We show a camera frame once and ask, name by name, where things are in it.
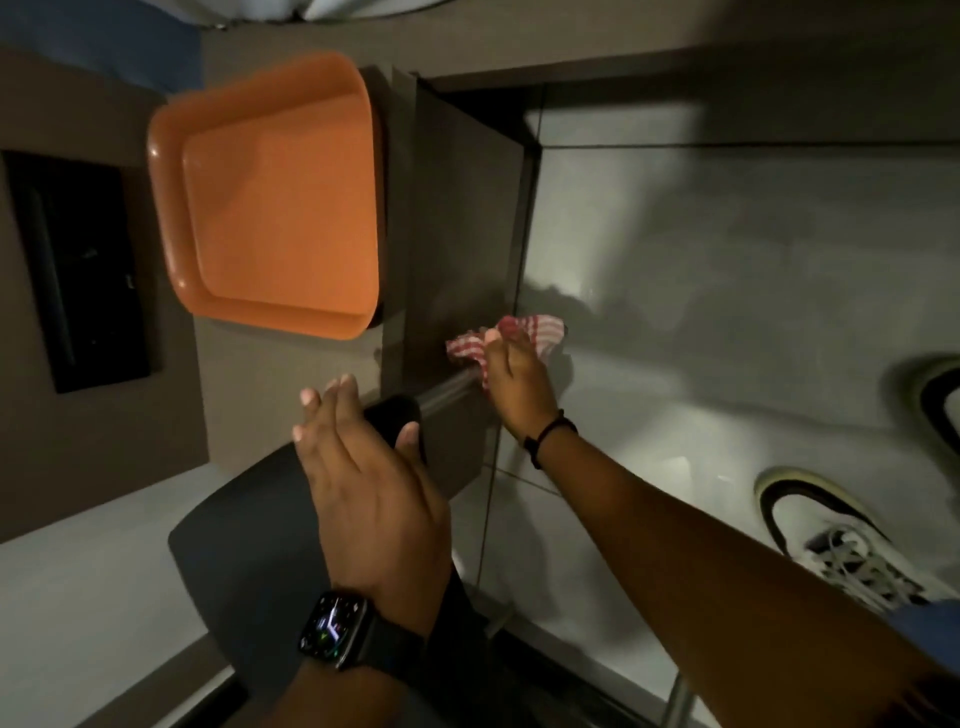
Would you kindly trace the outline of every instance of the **forearm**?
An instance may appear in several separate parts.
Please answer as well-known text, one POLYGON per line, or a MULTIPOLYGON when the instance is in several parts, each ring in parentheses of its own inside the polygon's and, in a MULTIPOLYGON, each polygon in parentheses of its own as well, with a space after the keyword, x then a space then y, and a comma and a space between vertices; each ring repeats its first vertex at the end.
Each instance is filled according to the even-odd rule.
POLYGON ((832 724, 854 725, 878 696, 897 694, 932 668, 852 600, 572 431, 552 433, 539 458, 724 725, 809 725, 825 718, 825 706, 832 724), (878 644, 885 660, 871 657, 878 644), (825 680, 824 660, 831 674, 847 677, 825 680))
POLYGON ((381 728, 399 711, 405 687, 368 667, 337 672, 304 660, 264 728, 381 728))

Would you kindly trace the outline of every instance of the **left hand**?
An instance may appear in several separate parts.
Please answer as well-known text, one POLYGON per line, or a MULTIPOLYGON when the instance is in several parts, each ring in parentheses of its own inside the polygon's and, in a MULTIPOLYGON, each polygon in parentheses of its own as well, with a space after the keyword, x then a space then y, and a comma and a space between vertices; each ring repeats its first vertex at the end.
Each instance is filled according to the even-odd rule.
POLYGON ((370 599, 387 620, 428 637, 450 578, 450 512, 420 460, 420 426, 396 448, 364 419, 356 379, 300 393, 293 439, 310 481, 334 589, 370 599))

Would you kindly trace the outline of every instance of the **black chair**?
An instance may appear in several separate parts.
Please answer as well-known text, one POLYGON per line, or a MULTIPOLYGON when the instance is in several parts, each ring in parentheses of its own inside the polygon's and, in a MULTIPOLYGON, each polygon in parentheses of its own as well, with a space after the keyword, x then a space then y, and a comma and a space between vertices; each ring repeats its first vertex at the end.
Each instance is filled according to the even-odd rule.
MULTIPOLYGON (((365 411, 389 443, 420 420, 417 403, 384 400, 365 411)), ((201 618, 250 692, 273 704, 302 657, 297 639, 329 588, 317 517, 293 445, 268 455, 198 505, 173 530, 170 550, 201 618)), ((399 726, 538 725, 496 661, 456 570, 427 646, 424 670, 399 726)))

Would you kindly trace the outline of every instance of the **foot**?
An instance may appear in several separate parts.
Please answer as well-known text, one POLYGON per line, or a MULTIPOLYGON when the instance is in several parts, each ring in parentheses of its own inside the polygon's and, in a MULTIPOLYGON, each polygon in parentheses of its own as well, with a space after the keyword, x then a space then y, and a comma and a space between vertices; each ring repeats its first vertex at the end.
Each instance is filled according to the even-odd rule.
POLYGON ((911 564, 867 507, 836 483, 776 468, 760 475, 754 493, 780 551, 871 611, 960 596, 911 564))

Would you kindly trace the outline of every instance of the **blue cloth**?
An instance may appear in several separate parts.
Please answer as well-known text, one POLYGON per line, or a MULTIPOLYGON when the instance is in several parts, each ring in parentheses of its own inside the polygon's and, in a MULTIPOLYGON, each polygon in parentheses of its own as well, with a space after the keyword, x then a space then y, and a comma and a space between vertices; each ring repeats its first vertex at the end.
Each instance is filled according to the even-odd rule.
POLYGON ((930 659, 960 675, 960 601, 900 607, 887 623, 930 659))
POLYGON ((134 0, 0 0, 0 43, 161 93, 203 87, 200 31, 134 0))

